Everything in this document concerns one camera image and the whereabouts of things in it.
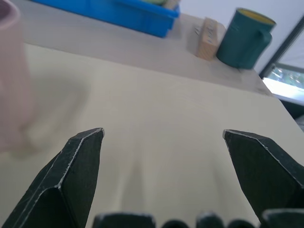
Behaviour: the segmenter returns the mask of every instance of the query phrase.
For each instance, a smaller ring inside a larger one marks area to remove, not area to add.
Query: blue plastic bin
[[[33,0],[140,32],[165,37],[180,14],[141,0]]]

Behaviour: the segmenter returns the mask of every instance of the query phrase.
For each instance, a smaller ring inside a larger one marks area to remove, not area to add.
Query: table
[[[12,2],[23,14],[29,44],[271,95],[254,70],[239,71],[217,59],[194,56],[195,28],[203,19],[181,14],[163,39],[29,0]]]
[[[274,97],[26,48],[39,112],[26,131],[32,144],[0,154],[0,224],[68,138],[95,127],[105,138],[88,228],[95,214],[122,210],[152,213],[158,226],[179,218],[194,227],[196,215],[210,210],[226,222],[256,224],[224,129],[268,136],[304,164],[304,134]]]

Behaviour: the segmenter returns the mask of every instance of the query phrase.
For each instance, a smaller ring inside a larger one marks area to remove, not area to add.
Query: green object in bin
[[[275,25],[262,14],[238,8],[219,46],[217,58],[235,68],[252,69],[270,44],[270,31]]]
[[[143,0],[145,2],[155,4],[155,5],[163,5],[167,0]]]

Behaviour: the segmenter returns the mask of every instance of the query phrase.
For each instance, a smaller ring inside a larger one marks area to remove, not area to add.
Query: white wall
[[[284,53],[279,63],[304,69],[304,32],[300,34],[292,46]]]
[[[273,19],[277,26],[273,40],[255,66],[259,73],[304,14],[304,0],[182,0],[181,11],[197,17],[210,17],[227,27],[235,8],[243,7]]]

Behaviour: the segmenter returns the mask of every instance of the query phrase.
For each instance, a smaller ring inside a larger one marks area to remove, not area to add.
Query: blurry pink cup
[[[23,143],[21,128],[34,111],[20,12],[0,0],[0,150]]]

